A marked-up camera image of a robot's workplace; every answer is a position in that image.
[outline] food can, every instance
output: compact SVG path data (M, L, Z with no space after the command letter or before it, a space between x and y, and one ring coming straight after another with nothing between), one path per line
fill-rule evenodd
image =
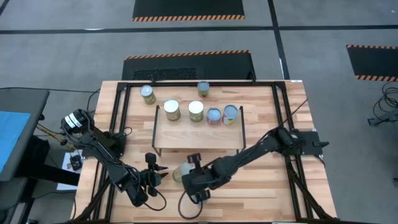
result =
M189 103L189 119L194 122L203 120L203 103L198 100L194 100Z
M144 98L146 104L151 105L155 103L156 97L151 86L144 85L141 87L141 96Z
M238 115L238 109L234 105L227 105L224 108L223 123L230 125L235 122L236 116Z
M210 84L205 81L201 81L198 83L198 94L201 97L206 97L209 95Z
M221 111L217 108L210 108L207 111L207 123L210 125L219 124L221 121Z
M166 102L164 102L164 111L166 111L167 119L171 121L176 121L181 117L177 100L166 100Z
M189 171L195 168L193 164L189 164L187 162L184 162L180 166L178 166L175 170L173 170L172 176L173 180L176 181L177 183L181 184L182 183L182 176L189 174Z

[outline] gray carpet floor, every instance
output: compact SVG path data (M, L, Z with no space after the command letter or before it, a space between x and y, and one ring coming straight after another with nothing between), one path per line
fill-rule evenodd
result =
M243 0L244 21L132 23L134 0L10 0L0 30L132 27L271 26L266 0ZM395 0L274 0L280 26L356 26L398 23ZM326 172L338 216L344 220L397 223L398 124L369 127L383 82L354 78L346 44L398 46L398 30L281 31L290 78L303 80L315 127L324 141ZM117 34L0 35L0 87L97 90L120 80L130 55L241 50L252 52L259 79L282 79L273 31ZM43 125L58 130L62 117L85 108L87 93L51 92ZM96 97L90 108L95 108ZM50 155L60 166L63 149ZM36 195L55 190L40 181ZM40 223L69 219L74 194L36 200L30 213Z

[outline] wooden tabletop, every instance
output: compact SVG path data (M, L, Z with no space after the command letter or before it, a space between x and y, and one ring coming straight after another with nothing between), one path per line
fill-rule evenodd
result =
M95 125L103 131L109 129L117 83L103 82L99 93ZM290 109L294 111L307 98L304 85L302 82L286 81L286 87ZM133 87L126 119L126 127L132 128L132 134L127 137L125 154L121 160L139 170L147 167L144 155L147 152L154 152L151 148L151 141L155 107L156 105L163 105L164 101L169 98L178 101L202 100L205 105L217 101L220 101L221 104L242 105L244 107L247 147L255 144L264 133L277 126L271 87L226 86L211 87L210 91L210 96L203 100L197 95L195 87L154 87L157 101L153 105L146 105L139 94L139 88ZM282 94L279 93L279 96L280 106L284 113ZM122 93L118 121L120 120L123 99ZM297 129L314 128L308 103L305 103L293 115L293 121ZM217 157L236 153L226 149L164 149L162 157L158 157L157 162L160 166L169 167L165 172L170 174L162 180L157 189L167 199L166 209L155 212L145 206L133 207L126 193L116 191L111 222L185 222L186 220L180 218L177 211L183 186L174 182L171 173L181 163L187 161L188 155L197 152L201 153L202 164L206 164ZM302 160L309 191L325 211L335 217L336 212L323 164L313 156L302 156ZM84 162L76 193L77 214L80 214L90 202L95 168L96 159L87 159ZM305 216L302 194L299 190L297 192L302 216ZM100 217L104 217L107 198L106 194ZM149 197L148 204L160 208L163 206L163 200L161 197ZM189 217L196 214L197 211L198 207L184 197L182 213ZM294 212L284 159L277 153L268 153L240 169L230 183L211 191L211 198L205 204L202 214L192 221L270 222L293 220Z

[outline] tin can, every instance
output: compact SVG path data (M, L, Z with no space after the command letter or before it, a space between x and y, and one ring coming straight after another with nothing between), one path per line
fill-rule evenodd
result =
M141 87L141 96L144 98L146 104L151 105L155 103L156 97L151 86L144 85Z
M201 97L206 97L209 95L210 84L205 81L201 81L198 83L198 94Z
M166 111L167 119L171 121L176 121L181 117L177 100L166 100L166 102L164 102L164 111Z
M224 108L223 123L230 125L235 122L236 116L238 115L238 109L234 105L227 105Z
M210 125L216 125L219 124L221 121L221 112L217 108L210 108L207 111L207 117L206 117L207 123Z
M177 183L181 184L182 183L182 176L189 174L189 171L195 168L193 164L189 164L187 162L184 162L180 166L178 166L175 170L173 170L172 176L173 180L176 181Z
M189 103L189 119L194 122L203 120L203 103L198 100L194 100Z

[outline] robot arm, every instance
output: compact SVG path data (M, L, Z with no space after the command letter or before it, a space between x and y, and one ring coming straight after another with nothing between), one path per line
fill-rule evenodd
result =
M217 158L209 164L200 166L200 154L188 156L188 161L195 164L189 174L182 176L184 189L188 196L196 196L196 203L210 198L210 191L231 180L233 174L246 164L260 158L268 152L280 152L299 147L301 141L293 139L289 132L282 127L270 130L254 146L235 156Z

